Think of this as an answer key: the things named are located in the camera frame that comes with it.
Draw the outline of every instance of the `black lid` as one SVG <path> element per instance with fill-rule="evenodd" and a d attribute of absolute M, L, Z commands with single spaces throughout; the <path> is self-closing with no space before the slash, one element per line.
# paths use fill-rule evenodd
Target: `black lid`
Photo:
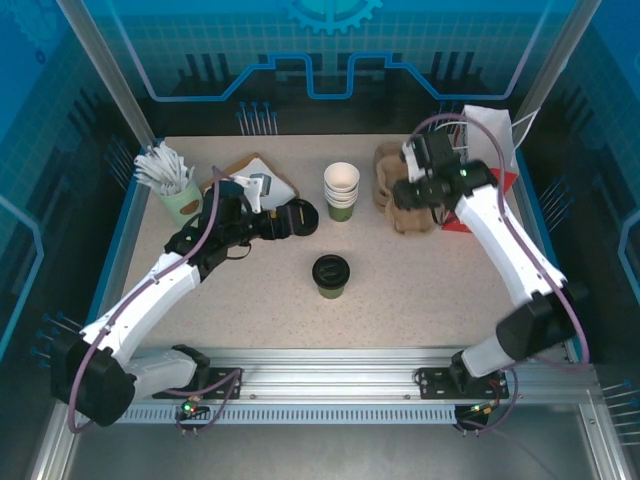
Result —
<path fill-rule="evenodd" d="M 301 198 L 294 198 L 287 205 L 294 235 L 306 237 L 318 229 L 320 216 L 313 205 Z"/>
<path fill-rule="evenodd" d="M 313 264 L 313 280 L 327 290 L 344 287 L 350 274 L 349 264 L 338 255 L 323 255 Z"/>

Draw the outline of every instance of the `stacked paper cups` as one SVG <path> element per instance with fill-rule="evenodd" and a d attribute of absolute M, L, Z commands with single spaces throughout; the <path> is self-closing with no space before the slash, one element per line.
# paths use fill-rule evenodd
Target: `stacked paper cups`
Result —
<path fill-rule="evenodd" d="M 346 222 L 353 215 L 359 183 L 360 172 L 350 163 L 334 163 L 324 171 L 324 196 L 329 216 L 336 222 Z"/>

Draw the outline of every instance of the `table surface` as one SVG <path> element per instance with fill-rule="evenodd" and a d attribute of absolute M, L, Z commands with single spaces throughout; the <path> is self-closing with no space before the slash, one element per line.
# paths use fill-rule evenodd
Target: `table surface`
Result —
<path fill-rule="evenodd" d="M 372 202 L 375 148 L 406 135 L 172 137 L 167 145 L 196 166 L 227 167 L 260 154 L 318 208 L 315 234 L 256 240 L 247 259 L 220 265 L 186 295 L 145 339 L 145 347 L 345 348 L 470 345 L 489 335 L 512 309 L 500 275 L 472 234 L 436 230 L 399 235 Z M 360 169 L 352 219 L 333 222 L 323 172 L 345 161 Z M 507 196 L 519 217 L 513 196 Z M 152 267 L 176 226 L 155 195 L 129 267 L 128 291 Z M 351 279 L 336 300 L 321 297 L 311 277 L 315 260 L 343 256 Z"/>

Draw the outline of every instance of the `gear logo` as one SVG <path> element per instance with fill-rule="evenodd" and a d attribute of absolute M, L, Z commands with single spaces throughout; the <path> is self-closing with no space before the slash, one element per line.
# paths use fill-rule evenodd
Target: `gear logo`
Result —
<path fill-rule="evenodd" d="M 297 20 L 301 28 L 311 27 L 333 35 L 336 30 L 347 33 L 350 27 L 360 28 L 363 19 L 373 18 L 373 9 L 382 7 L 381 0 L 284 0 L 289 19 Z"/>
<path fill-rule="evenodd" d="M 58 20 L 53 0 L 3 0 L 0 13 L 11 13 L 20 31 L 36 47 L 42 47 L 56 34 Z"/>

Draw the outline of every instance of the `floor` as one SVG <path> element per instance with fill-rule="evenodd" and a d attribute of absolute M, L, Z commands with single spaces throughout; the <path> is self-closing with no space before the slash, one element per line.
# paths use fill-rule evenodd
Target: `floor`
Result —
<path fill-rule="evenodd" d="M 451 426 L 214 426 L 183 438 L 172 427 L 93 429 L 79 437 L 65 480 L 543 480 L 597 478 L 572 410 L 516 409 L 495 434 Z"/>

